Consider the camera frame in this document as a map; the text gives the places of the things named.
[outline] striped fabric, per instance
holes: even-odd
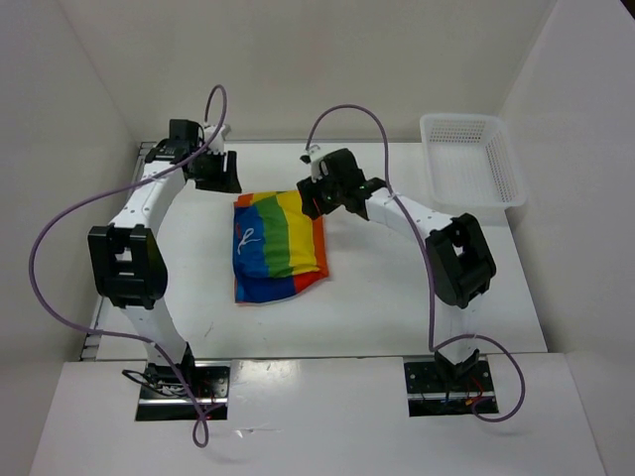
[[[288,298],[328,276],[324,228],[302,213],[300,194],[240,195],[234,203],[236,302]]]

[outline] white backdrop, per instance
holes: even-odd
[[[560,0],[503,113],[530,191],[511,215],[527,282],[611,476],[635,465],[633,45],[619,0]]]
[[[31,245],[64,207],[129,181],[136,148],[55,2],[0,1],[0,63],[0,472],[22,476],[82,338],[36,302]],[[120,200],[74,214],[42,246],[43,292],[73,320],[90,323],[96,298],[86,233]]]
[[[305,138],[339,102],[391,139],[426,112],[495,113],[552,0],[60,0],[137,140],[199,119],[216,82],[234,139]],[[342,113],[323,137],[377,138]]]

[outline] red wire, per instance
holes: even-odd
[[[472,399],[472,404],[474,405],[483,397],[483,394],[485,393],[485,389],[483,389],[483,386],[480,384],[480,382],[478,382],[478,380],[476,380],[475,377],[470,375],[469,379],[472,382],[474,382],[474,385],[476,385],[476,387],[478,387],[478,395],[476,396],[476,398]]]

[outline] white basket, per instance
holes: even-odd
[[[421,136],[433,201],[508,208],[527,200],[505,124],[497,117],[427,114]]]

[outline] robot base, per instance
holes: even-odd
[[[196,361],[192,370],[192,390],[197,401],[207,410],[211,405],[218,408],[209,413],[207,419],[227,419],[229,394],[228,361]],[[160,395],[142,387],[139,394],[136,421],[168,421],[176,419],[196,419],[196,412],[187,396]]]
[[[487,360],[481,358],[464,378],[447,384],[437,371],[433,357],[404,358],[410,417],[471,415],[471,404],[491,397],[478,405],[480,414],[497,414],[498,405]]]

